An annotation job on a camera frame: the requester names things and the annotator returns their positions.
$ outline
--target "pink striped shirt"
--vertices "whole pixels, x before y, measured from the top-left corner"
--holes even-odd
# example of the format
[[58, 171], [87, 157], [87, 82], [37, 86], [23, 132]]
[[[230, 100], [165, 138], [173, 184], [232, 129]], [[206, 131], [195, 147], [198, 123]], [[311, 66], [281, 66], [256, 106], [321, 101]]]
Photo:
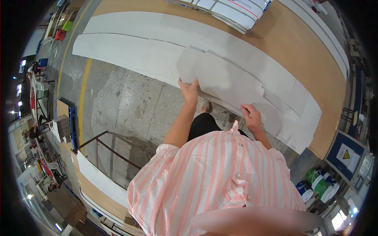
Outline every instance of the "pink striped shirt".
[[284, 156], [238, 131], [213, 131], [181, 148], [162, 144], [127, 189], [129, 212], [147, 235], [200, 235], [200, 213], [229, 207], [305, 211]]

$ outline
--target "ceiling light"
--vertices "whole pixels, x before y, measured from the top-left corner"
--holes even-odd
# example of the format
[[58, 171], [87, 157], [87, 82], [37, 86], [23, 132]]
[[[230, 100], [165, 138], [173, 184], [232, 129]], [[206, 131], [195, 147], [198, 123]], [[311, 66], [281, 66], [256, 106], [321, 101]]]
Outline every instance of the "ceiling light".
[[55, 226], [58, 228], [59, 231], [62, 231], [62, 229], [59, 227], [58, 223], [55, 223]]

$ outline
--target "warning sign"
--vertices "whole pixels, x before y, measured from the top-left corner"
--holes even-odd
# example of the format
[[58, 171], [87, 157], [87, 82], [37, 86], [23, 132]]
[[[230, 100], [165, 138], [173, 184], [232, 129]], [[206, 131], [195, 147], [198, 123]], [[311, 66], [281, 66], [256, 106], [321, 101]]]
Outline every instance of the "warning sign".
[[348, 158], [350, 158], [348, 150], [346, 150], [346, 152], [345, 152], [345, 154], [344, 154], [344, 156], [343, 156], [342, 158], [343, 158], [343, 159], [348, 159]]
[[351, 149], [347, 145], [341, 144], [336, 158], [339, 159], [348, 168], [348, 170], [353, 173], [361, 156], [356, 154], [353, 149]]

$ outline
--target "green bucket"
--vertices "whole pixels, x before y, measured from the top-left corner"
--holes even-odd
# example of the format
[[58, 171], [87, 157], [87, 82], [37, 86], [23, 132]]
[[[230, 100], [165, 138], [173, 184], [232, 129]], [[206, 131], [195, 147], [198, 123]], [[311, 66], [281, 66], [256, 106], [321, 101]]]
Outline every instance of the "green bucket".
[[330, 198], [333, 187], [323, 179], [320, 171], [311, 168], [305, 178], [310, 183], [311, 188], [318, 194], [320, 200], [326, 203]]

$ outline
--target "metal rail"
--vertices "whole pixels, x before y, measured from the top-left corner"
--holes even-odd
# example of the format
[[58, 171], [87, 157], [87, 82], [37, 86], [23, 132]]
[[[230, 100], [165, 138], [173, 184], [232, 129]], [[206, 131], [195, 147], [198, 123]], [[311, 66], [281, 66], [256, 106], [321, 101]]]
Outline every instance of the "metal rail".
[[[101, 143], [102, 145], [104, 145], [109, 151], [111, 151], [112, 153], [116, 154], [117, 156], [119, 156], [122, 160], [125, 160], [127, 163], [129, 163], [130, 165], [138, 168], [139, 170], [141, 169], [140, 166], [138, 166], [137, 164], [134, 164], [133, 162], [127, 160], [126, 158], [124, 158], [122, 155], [120, 155], [119, 153], [117, 153], [116, 151], [114, 151], [111, 147], [109, 147], [108, 145], [106, 145], [103, 141], [99, 140], [99, 137], [101, 137], [102, 135], [106, 134], [106, 133], [109, 133], [108, 131], [104, 131], [102, 133], [100, 133], [99, 135], [91, 138], [90, 140], [88, 140], [87, 142], [83, 143], [82, 145], [78, 146], [77, 149], [74, 149], [72, 150], [74, 153], [77, 154], [77, 151], [81, 148], [83, 148], [85, 145], [87, 145], [88, 143], [96, 140], [96, 145], [97, 145], [97, 142]], [[97, 167], [98, 167], [98, 153], [96, 151], [96, 162], [97, 162]]]

